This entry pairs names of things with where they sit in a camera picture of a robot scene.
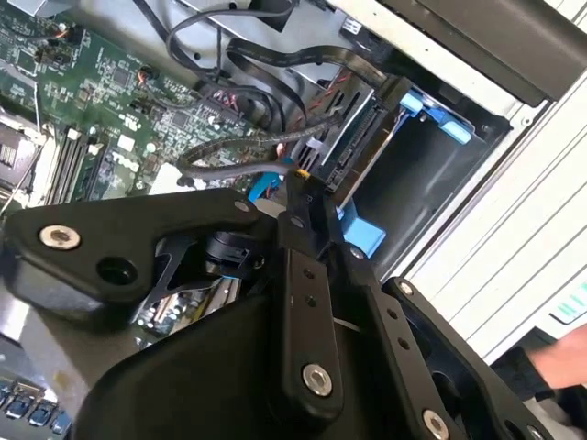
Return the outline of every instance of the black cable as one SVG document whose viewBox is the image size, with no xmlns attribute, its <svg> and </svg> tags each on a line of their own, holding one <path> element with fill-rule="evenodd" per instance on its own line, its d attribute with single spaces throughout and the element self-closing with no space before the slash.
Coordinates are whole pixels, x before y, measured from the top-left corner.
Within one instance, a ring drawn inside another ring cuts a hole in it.
<svg viewBox="0 0 587 440">
<path fill-rule="evenodd" d="M 173 37 L 177 32 L 193 26 L 194 24 L 213 17 L 213 16 L 241 16 L 241 17 L 257 17 L 257 18 L 267 18 L 267 17 L 282 17 L 287 16 L 292 13 L 294 10 L 294 3 L 291 3 L 289 7 L 287 7 L 282 12 L 268 12 L 268 11 L 254 11 L 250 9 L 216 9 L 213 11 L 206 11 L 200 12 L 195 14 L 194 16 L 190 16 L 186 18 L 183 22 L 175 26 L 169 33 L 167 37 L 166 43 L 168 44 L 168 52 L 170 56 L 173 57 L 169 43 L 172 41 Z M 221 51 L 221 46 L 216 44 L 216 55 Z M 267 84 L 272 90 L 277 90 L 279 93 L 284 95 L 290 101 L 292 101 L 302 112 L 302 117 L 304 120 L 306 119 L 306 111 L 304 102 L 299 97 L 299 95 L 285 82 L 281 81 L 279 78 L 275 77 L 274 75 L 270 74 L 269 72 L 261 69 L 260 67 L 256 66 L 254 63 L 250 62 L 249 60 L 245 59 L 238 54 L 233 54 L 230 60 L 242 71 L 244 71 L 249 76 L 256 78 L 257 80 L 261 81 L 262 83 Z"/>
<path fill-rule="evenodd" d="M 216 139 L 200 144 L 194 148 L 185 151 L 177 160 L 177 169 L 185 177 L 201 179 L 203 181 L 216 181 L 236 178 L 258 172 L 276 172 L 278 174 L 287 174 L 290 171 L 297 170 L 297 166 L 292 163 L 276 161 L 258 161 L 239 163 L 227 167 L 198 167 L 194 162 L 207 156 L 217 153 L 220 149 L 247 149 L 258 146 L 272 146 L 279 143 L 293 142 L 301 138 L 307 138 L 332 126 L 340 125 L 342 116 L 338 113 L 328 116 L 312 126 L 307 126 L 298 131 L 291 133 L 281 133 L 278 135 L 257 135 L 246 137 L 229 137 Z"/>
<path fill-rule="evenodd" d="M 157 93 L 155 92 L 155 90 L 149 84 L 148 80 L 145 80 L 144 82 L 142 82 L 141 85 L 143 86 L 143 88 L 147 92 L 147 96 L 149 97 L 149 99 L 151 101 L 160 105 L 161 107 L 166 108 L 167 110 L 188 110 L 191 108 L 199 107 L 202 103 L 202 101 L 199 98 L 195 98 L 193 96 L 192 96 L 192 100 L 185 103 L 185 104 L 173 103 L 168 99 L 159 98 L 159 96 L 157 96 Z"/>
<path fill-rule="evenodd" d="M 294 3 L 291 3 L 290 6 L 287 7 L 285 10 L 283 10 L 282 12 L 254 11 L 254 10 L 250 10 L 250 9 L 215 9 L 212 11 L 200 12 L 200 13 L 195 14 L 194 16 L 190 16 L 190 17 L 186 18 L 184 21 L 182 21 L 181 23 L 176 25 L 169 32 L 169 35 L 167 36 L 167 38 L 165 40 L 167 52 L 170 55 L 170 57 L 172 57 L 172 59 L 174 59 L 178 63 L 182 64 L 183 67 L 191 69 L 196 74 L 202 73 L 202 68 L 200 66 L 197 66 L 197 68 L 194 68 L 193 66 L 188 67 L 186 64 L 183 64 L 182 60 L 180 58 L 176 57 L 175 54 L 173 53 L 172 42 L 173 42 L 173 39 L 175 38 L 175 35 L 179 31 L 181 31 L 185 28 L 188 28 L 188 27 L 190 27 L 190 26 L 192 26 L 192 25 L 194 25 L 204 19 L 207 19 L 207 18 L 213 17 L 213 16 L 217 16 L 217 15 L 257 17 L 257 18 L 275 18 L 275 17 L 282 17 L 282 16 L 289 15 L 289 14 L 291 14 L 291 12 L 293 10 L 294 10 Z M 209 82 L 208 78 L 202 78 L 202 80 L 205 82 Z M 285 131 L 286 122 L 285 122 L 285 113 L 283 111 L 283 107 L 282 107 L 281 103 L 277 99 L 275 99 L 275 97 L 272 94 L 264 92 L 261 89 L 258 89 L 257 87 L 253 87 L 253 86 L 235 86 L 235 87 L 227 86 L 227 87 L 221 88 L 221 90 L 223 90 L 225 92 L 233 93 L 233 94 L 237 94 L 238 92 L 245 92 L 245 91 L 253 92 L 254 91 L 254 93 L 257 93 L 257 94 L 266 95 L 275 104 L 275 106 L 280 114 L 280 118 L 282 120 L 282 131 Z"/>
<path fill-rule="evenodd" d="M 285 131 L 285 114 L 281 107 L 281 104 L 275 100 L 275 98 L 268 92 L 262 91 L 257 87 L 253 86 L 225 86 L 216 84 L 216 82 L 210 79 L 210 74 L 216 75 L 216 68 L 214 69 L 205 69 L 200 67 L 191 57 L 189 57 L 183 50 L 180 48 L 179 44 L 177 43 L 176 39 L 172 36 L 168 43 L 168 36 L 169 32 L 165 28 L 165 26 L 160 22 L 157 15 L 153 12 L 150 6 L 147 4 L 145 0 L 133 0 L 135 6 L 141 12 L 141 14 L 150 22 L 153 26 L 159 37 L 165 41 L 166 46 L 168 47 L 168 52 L 171 48 L 170 56 L 175 61 L 179 62 L 183 67 L 191 70 L 192 72 L 196 73 L 200 80 L 208 85 L 212 85 L 215 89 L 223 90 L 225 92 L 230 92 L 233 94 L 241 94 L 242 96 L 248 97 L 254 101 L 261 103 L 263 108 L 268 111 L 268 120 L 267 126 L 270 126 L 273 121 L 273 107 L 271 105 L 271 100 L 276 103 L 277 110 L 280 114 L 280 118 L 282 119 L 282 131 Z"/>
<path fill-rule="evenodd" d="M 218 84 L 220 80 L 220 71 L 222 71 L 222 29 L 216 30 L 216 77 L 214 81 Z"/>
<path fill-rule="evenodd" d="M 155 29 L 155 32 L 157 32 L 157 35 L 159 35 L 159 38 L 162 39 L 163 41 L 166 41 L 167 37 L 169 36 L 169 32 L 167 31 L 165 26 L 161 23 L 161 21 L 159 20 L 157 15 L 150 8 L 150 6 L 147 4 L 147 2 L 145 0 L 132 0 L 132 1 L 135 4 L 135 6 L 138 8 L 140 13 L 147 19 L 147 21 L 149 21 L 149 23 L 153 27 L 153 29 Z M 195 63 L 195 61 L 193 61 L 192 58 L 189 57 L 182 50 L 182 48 L 180 48 L 180 45 L 178 44 L 178 42 L 175 38 L 172 39 L 172 41 L 170 42 L 170 45 L 172 47 L 174 57 L 182 60 L 181 64 L 183 67 L 186 67 L 187 69 L 192 69 L 193 67 L 199 68 L 199 66 Z M 215 69 L 202 69 L 202 71 L 205 74 L 209 74 L 209 73 L 216 74 Z"/>
<path fill-rule="evenodd" d="M 239 55 L 271 66 L 288 68 L 304 64 L 336 64 L 353 72 L 373 88 L 379 88 L 387 75 L 352 50 L 337 46 L 314 46 L 294 53 L 267 49 L 257 43 L 233 38 L 227 46 L 228 57 Z"/>
</svg>

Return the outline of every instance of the white sticker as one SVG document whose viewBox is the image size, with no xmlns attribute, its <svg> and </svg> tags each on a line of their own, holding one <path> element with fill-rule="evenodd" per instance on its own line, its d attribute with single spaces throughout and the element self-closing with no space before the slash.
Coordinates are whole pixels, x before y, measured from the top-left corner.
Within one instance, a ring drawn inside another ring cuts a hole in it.
<svg viewBox="0 0 587 440">
<path fill-rule="evenodd" d="M 362 24 L 350 17 L 347 17 L 345 22 L 342 24 L 342 28 L 346 29 L 351 34 L 357 35 L 362 28 Z"/>
<path fill-rule="evenodd" d="M 132 153 L 132 149 L 135 147 L 135 139 L 125 135 L 120 135 L 118 138 L 118 146 L 125 149 L 129 153 Z"/>
<path fill-rule="evenodd" d="M 180 171 L 170 163 L 161 165 L 155 181 L 150 187 L 149 194 L 170 194 L 170 193 L 185 193 L 186 191 L 193 191 L 194 188 L 186 186 L 179 186 L 177 180 L 182 177 Z M 194 186 L 197 190 L 206 188 L 206 183 L 200 179 L 194 179 Z"/>
<path fill-rule="evenodd" d="M 82 137 L 82 133 L 80 133 L 77 130 L 74 130 L 73 128 L 70 128 L 67 132 L 67 137 L 71 140 L 77 140 Z"/>
</svg>

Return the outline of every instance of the black metal bracket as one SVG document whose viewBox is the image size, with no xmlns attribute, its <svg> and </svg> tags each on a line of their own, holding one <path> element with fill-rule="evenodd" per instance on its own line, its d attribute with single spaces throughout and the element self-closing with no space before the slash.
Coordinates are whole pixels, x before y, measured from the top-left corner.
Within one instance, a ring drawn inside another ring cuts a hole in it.
<svg viewBox="0 0 587 440">
<path fill-rule="evenodd" d="M 382 289 L 402 305 L 445 407 L 470 438 L 533 440 L 532 428 L 550 438 L 531 412 L 518 411 L 517 397 L 412 283 L 393 278 Z"/>
<path fill-rule="evenodd" d="M 162 238 L 243 230 L 259 218 L 252 203 L 227 189 L 29 209 L 6 221 L 1 266 L 6 287 L 21 300 L 93 329 L 116 329 L 153 287 Z M 79 243 L 47 246 L 40 237 L 47 226 L 67 226 L 49 240 Z"/>
<path fill-rule="evenodd" d="M 231 190 L 8 218 L 8 289 L 93 330 L 116 330 L 142 303 L 214 282 L 231 264 L 252 284 L 249 295 L 110 369 L 73 438 L 179 438 L 196 426 L 203 438 L 531 440 L 530 427 L 551 438 L 413 285 L 390 280 L 382 291 L 366 256 L 344 243 L 320 182 L 288 175 L 285 183 L 277 221 Z M 158 267 L 169 252 L 179 257 Z M 188 399 L 198 411 L 184 408 Z M 227 423 L 207 420 L 225 407 Z M 124 420 L 95 427 L 113 411 Z"/>
</svg>

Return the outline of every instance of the bolt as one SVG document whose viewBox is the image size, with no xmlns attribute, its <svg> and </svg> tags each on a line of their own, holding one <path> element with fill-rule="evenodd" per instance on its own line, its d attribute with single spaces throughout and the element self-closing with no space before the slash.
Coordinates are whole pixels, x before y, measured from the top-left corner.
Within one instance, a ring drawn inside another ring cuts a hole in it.
<svg viewBox="0 0 587 440">
<path fill-rule="evenodd" d="M 304 222 L 299 217 L 292 217 L 292 223 L 297 227 L 304 229 Z"/>
<path fill-rule="evenodd" d="M 437 440 L 449 440 L 449 427 L 444 420 L 432 410 L 425 410 L 422 419 L 426 424 L 428 431 L 432 433 Z"/>
<path fill-rule="evenodd" d="M 355 259 L 363 259 L 363 253 L 357 247 L 350 247 L 350 253 Z"/>
<path fill-rule="evenodd" d="M 332 379 L 318 364 L 309 364 L 302 370 L 302 379 L 308 389 L 316 396 L 326 397 L 332 392 Z"/>
<path fill-rule="evenodd" d="M 403 281 L 400 282 L 400 289 L 406 295 L 412 295 L 412 294 L 414 294 L 414 291 L 412 290 L 412 288 L 406 282 L 403 282 Z"/>
<path fill-rule="evenodd" d="M 239 209 L 243 213 L 247 213 L 248 211 L 250 211 L 249 206 L 246 203 L 241 202 L 240 200 L 237 200 L 235 202 L 235 206 L 237 207 L 237 209 Z"/>
<path fill-rule="evenodd" d="M 44 227 L 39 233 L 39 239 L 46 247 L 58 250 L 72 250 L 82 242 L 77 231 L 64 225 Z"/>
<path fill-rule="evenodd" d="M 544 440 L 544 436 L 540 433 L 540 431 L 538 431 L 537 428 L 535 428 L 532 425 L 528 426 L 528 431 L 530 431 L 530 434 L 532 434 L 532 436 L 536 439 L 536 440 Z"/>
</svg>

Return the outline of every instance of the blue drive bracket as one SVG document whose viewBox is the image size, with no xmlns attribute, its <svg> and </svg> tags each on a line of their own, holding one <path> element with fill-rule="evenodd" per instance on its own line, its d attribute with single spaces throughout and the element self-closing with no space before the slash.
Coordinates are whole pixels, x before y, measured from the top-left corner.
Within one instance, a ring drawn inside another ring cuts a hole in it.
<svg viewBox="0 0 587 440">
<path fill-rule="evenodd" d="M 438 123 L 438 128 L 461 145 L 466 145 L 472 139 L 474 131 L 471 126 L 459 120 L 445 108 L 426 105 L 425 97 L 414 90 L 408 92 L 400 104 L 411 117 L 416 117 L 420 112 L 426 112 Z"/>
</svg>

